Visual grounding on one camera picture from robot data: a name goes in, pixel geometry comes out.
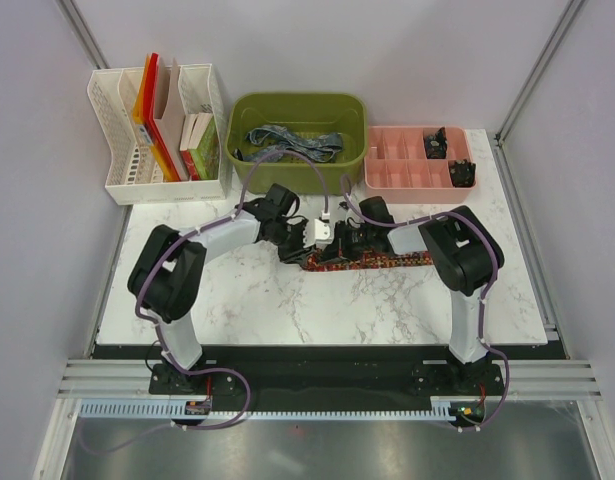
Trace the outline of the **red patterned tie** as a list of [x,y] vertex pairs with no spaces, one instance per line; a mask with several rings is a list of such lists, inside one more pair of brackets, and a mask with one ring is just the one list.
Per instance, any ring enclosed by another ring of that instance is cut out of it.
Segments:
[[405,255],[390,256],[374,251],[366,251],[357,260],[334,258],[325,260],[323,253],[317,251],[310,255],[301,268],[307,272],[338,272],[349,270],[376,270],[400,267],[432,266],[433,260],[426,251],[413,252]]

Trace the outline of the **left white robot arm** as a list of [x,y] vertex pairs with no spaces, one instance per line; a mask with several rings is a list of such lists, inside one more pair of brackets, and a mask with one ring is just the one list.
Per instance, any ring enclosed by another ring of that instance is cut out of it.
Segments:
[[265,196],[242,201],[228,214],[187,232],[164,224],[151,231],[127,288],[136,298],[136,316],[153,324],[163,356],[174,367],[172,382],[183,392],[198,392],[207,378],[197,362],[202,346],[191,319],[205,266],[260,241],[275,245],[283,260],[300,257],[307,251],[303,235],[308,221],[291,222],[299,206],[298,195],[274,184]]

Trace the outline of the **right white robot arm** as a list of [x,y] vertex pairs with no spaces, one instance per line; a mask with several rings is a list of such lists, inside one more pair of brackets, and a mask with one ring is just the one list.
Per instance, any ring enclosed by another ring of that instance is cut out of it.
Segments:
[[501,247],[466,205],[406,222],[395,222],[381,197],[350,209],[360,219],[337,222],[318,260],[327,265],[360,261],[369,253],[389,260],[427,253],[451,292],[449,351],[457,361],[445,368],[445,381],[456,393],[470,392],[481,381],[476,362],[490,352],[484,339],[484,304],[504,266]]

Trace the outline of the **pink divided organizer tray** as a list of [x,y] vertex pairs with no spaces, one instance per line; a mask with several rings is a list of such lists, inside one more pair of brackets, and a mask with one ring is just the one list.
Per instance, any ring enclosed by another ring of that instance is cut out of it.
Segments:
[[[427,159],[423,133],[446,128],[445,159]],[[460,204],[475,192],[478,170],[466,131],[455,126],[372,126],[364,160],[365,192],[391,204]],[[476,164],[472,188],[454,188],[448,163],[468,159]]]

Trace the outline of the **blue patterned tie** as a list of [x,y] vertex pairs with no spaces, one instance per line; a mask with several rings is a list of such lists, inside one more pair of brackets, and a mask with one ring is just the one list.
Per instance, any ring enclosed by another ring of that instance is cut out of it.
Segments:
[[250,130],[245,135],[245,141],[257,147],[257,150],[244,154],[242,149],[235,148],[232,154],[236,159],[248,163],[255,163],[260,159],[264,163],[276,163],[289,152],[302,155],[311,162],[330,163],[344,149],[340,133],[327,133],[307,138],[276,124],[266,124]]

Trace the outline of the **green treehouse book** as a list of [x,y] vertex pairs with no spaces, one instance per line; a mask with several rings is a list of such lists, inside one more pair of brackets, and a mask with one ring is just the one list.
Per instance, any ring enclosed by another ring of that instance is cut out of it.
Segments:
[[207,171],[209,173],[208,180],[216,180],[218,177],[220,162],[220,144],[214,115],[205,130],[199,152],[205,161]]

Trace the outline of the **olive green plastic bin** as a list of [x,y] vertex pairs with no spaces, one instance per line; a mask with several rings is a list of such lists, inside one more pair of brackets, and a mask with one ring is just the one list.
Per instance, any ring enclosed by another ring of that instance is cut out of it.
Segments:
[[367,112],[356,96],[259,92],[233,106],[224,153],[251,193],[278,183],[299,194],[341,193],[340,178],[361,178]]

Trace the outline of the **rolled dark tie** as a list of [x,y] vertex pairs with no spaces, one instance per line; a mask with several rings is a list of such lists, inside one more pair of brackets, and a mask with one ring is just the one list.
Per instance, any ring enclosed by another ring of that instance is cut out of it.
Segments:
[[468,159],[450,161],[448,171],[454,188],[472,188],[476,182],[476,164]]
[[448,149],[446,128],[423,133],[423,145],[427,159],[445,159]]

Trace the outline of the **red white book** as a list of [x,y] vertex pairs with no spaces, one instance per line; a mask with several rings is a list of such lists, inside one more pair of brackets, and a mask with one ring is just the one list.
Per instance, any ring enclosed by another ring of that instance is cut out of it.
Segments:
[[184,118],[179,151],[192,181],[209,179],[209,173],[199,148],[205,130],[212,119],[211,113],[186,114]]

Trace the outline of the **white plastic file rack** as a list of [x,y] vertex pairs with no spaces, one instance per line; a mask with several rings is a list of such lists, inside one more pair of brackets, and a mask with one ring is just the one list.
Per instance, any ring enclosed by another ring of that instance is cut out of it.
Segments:
[[[146,122],[142,99],[141,67],[101,69],[92,72],[87,95],[111,151],[105,189],[120,206],[223,199],[231,185],[231,167],[218,154],[214,179],[168,182],[161,164],[167,159]],[[227,115],[213,64],[188,64],[177,68],[177,90],[170,98],[184,114],[213,115],[218,146],[227,140]]]

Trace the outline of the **beige folder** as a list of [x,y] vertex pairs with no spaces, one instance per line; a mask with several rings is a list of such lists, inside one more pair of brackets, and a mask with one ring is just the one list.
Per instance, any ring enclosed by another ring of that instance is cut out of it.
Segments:
[[178,89],[180,68],[176,63],[167,67],[161,58],[157,63],[156,92],[154,95],[154,121],[180,181],[189,179],[185,162],[180,154],[180,139],[185,110]]

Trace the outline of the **orange red folder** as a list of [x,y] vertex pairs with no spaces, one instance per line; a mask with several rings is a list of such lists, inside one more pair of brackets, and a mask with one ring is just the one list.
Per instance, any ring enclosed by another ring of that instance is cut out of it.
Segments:
[[146,56],[138,96],[132,109],[132,119],[138,128],[139,139],[144,140],[149,147],[156,165],[163,174],[164,181],[180,182],[153,117],[159,58],[160,55],[156,52]]

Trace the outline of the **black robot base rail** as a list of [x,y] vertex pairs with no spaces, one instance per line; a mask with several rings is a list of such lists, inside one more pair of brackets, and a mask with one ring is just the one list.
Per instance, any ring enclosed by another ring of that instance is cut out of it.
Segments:
[[161,362],[149,391],[211,397],[219,410],[422,410],[434,396],[492,399],[503,375],[490,356],[464,366],[442,346],[208,346],[186,376]]

